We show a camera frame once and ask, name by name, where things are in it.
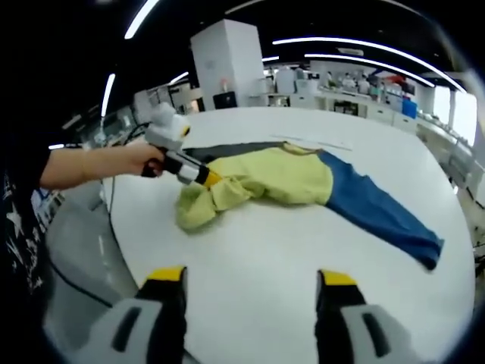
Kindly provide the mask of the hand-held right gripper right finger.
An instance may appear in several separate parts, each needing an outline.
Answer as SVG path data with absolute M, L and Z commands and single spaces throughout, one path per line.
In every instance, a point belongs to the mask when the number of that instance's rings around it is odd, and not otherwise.
M 368 304 L 350 276 L 317 273 L 314 336 L 319 363 L 419 363 L 408 331 Z

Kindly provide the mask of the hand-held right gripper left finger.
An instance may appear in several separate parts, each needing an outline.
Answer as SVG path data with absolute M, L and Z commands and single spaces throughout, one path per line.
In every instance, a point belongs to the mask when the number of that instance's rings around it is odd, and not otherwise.
M 187 330 L 186 266 L 154 270 L 136 295 L 91 327 L 75 363 L 182 363 Z

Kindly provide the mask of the person's left hand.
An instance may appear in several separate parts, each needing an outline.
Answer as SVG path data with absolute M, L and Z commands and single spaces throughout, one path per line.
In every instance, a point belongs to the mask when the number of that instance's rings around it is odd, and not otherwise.
M 164 171 L 164 153 L 147 143 L 133 143 L 125 146 L 125 152 L 130 164 L 130 173 L 143 175 L 148 168 L 153 175 L 159 177 Z

